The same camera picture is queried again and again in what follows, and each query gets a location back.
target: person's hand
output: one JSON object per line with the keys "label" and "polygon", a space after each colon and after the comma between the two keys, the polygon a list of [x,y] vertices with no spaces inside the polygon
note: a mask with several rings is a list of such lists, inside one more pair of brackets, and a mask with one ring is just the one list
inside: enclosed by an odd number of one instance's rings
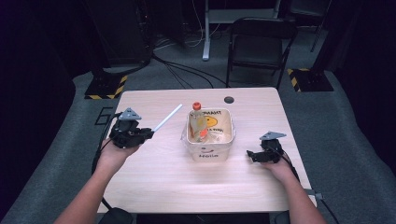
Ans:
{"label": "person's hand", "polygon": [[[284,157],[286,160],[289,160],[288,156],[284,155]],[[277,163],[262,162],[262,166],[270,170],[276,179],[282,183],[290,178],[295,178],[293,171],[290,169],[290,165],[283,158],[280,158]]]}
{"label": "person's hand", "polygon": [[95,172],[106,172],[110,175],[114,175],[125,163],[126,159],[140,147],[119,148],[108,138],[102,142],[102,147],[104,145],[106,146],[102,149]]}

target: person's arm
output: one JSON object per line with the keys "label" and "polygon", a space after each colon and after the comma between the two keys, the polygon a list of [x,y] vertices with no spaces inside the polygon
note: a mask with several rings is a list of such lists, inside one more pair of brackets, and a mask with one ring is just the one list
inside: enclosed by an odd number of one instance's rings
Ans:
{"label": "person's arm", "polygon": [[111,177],[121,168],[126,159],[139,147],[118,148],[109,142],[102,150],[92,177],[75,199],[66,207],[55,223],[94,223],[99,204]]}
{"label": "person's arm", "polygon": [[286,161],[281,159],[278,163],[266,162],[262,165],[270,170],[284,186],[288,194],[290,222],[292,224],[326,223]]}

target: table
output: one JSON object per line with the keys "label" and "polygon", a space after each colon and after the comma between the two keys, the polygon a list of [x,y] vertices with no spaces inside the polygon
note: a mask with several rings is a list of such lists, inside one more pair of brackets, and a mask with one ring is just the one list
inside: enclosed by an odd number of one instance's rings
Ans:
{"label": "table", "polygon": [[[232,96],[234,102],[226,104],[226,96]],[[231,112],[236,137],[227,161],[196,162],[184,148],[180,136],[195,101]],[[154,129],[179,104],[183,104],[181,109],[114,175],[105,192],[110,205],[146,214],[288,210],[282,185],[247,156],[247,150],[262,150],[259,138],[269,131],[287,135],[279,142],[303,187],[311,189],[276,89],[126,91],[116,112],[131,107],[142,117],[139,128]],[[106,211],[101,204],[98,212]]]}
{"label": "table", "polygon": [[202,59],[209,60],[210,31],[209,23],[233,23],[243,17],[277,18],[281,0],[276,0],[274,8],[262,9],[210,9],[209,0],[205,0],[205,45]]}

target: red cap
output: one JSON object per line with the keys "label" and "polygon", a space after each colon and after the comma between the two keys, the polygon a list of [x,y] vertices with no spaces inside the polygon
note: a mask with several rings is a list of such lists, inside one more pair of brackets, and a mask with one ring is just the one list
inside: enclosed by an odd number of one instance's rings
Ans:
{"label": "red cap", "polygon": [[194,104],[192,104],[192,109],[194,109],[194,110],[200,110],[200,109],[201,109],[201,103],[199,103],[199,102],[194,102]]}

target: white stick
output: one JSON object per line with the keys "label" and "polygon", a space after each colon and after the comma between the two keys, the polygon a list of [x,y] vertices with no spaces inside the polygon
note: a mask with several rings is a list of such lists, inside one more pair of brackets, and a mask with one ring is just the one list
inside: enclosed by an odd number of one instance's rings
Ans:
{"label": "white stick", "polygon": [[174,116],[176,114],[176,112],[182,107],[182,105],[179,105],[178,107],[176,107],[176,109],[174,109],[174,111],[172,111],[172,113],[170,113],[168,115],[168,117],[166,117],[153,131],[157,132],[164,124],[166,121],[168,121],[172,116]]}

